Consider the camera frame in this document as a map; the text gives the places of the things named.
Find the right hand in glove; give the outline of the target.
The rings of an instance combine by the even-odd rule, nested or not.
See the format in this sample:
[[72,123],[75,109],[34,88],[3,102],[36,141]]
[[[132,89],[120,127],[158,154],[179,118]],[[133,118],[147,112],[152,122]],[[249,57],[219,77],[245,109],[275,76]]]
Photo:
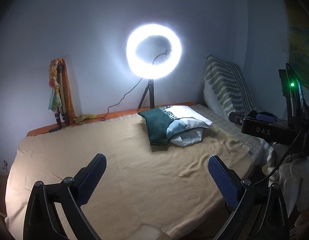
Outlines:
[[287,156],[270,176],[269,183],[280,185],[288,215],[294,207],[299,212],[309,208],[309,158],[304,159],[297,153]]

